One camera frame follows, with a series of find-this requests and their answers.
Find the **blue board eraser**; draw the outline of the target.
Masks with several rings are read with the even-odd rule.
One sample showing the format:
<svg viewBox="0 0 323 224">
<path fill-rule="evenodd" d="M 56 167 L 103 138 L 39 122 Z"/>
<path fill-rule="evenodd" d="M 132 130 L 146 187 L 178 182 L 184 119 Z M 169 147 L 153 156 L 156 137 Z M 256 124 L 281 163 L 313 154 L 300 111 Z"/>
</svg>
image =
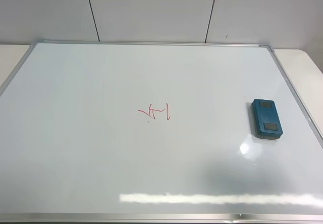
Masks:
<svg viewBox="0 0 323 224">
<path fill-rule="evenodd" d="M 256 137 L 267 140 L 279 139 L 283 134 L 283 130 L 275 102 L 254 99 L 251 108 L 254 116 Z"/>
</svg>

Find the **white aluminium-framed whiteboard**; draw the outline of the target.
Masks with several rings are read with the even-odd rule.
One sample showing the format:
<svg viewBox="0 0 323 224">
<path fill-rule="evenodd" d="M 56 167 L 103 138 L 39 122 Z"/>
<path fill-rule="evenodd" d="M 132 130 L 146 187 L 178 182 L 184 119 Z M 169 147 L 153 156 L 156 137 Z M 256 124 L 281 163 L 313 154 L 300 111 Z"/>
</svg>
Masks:
<svg viewBox="0 0 323 224">
<path fill-rule="evenodd" d="M 321 223 L 322 134 L 266 45 L 39 41 L 1 86 L 1 222 Z"/>
</svg>

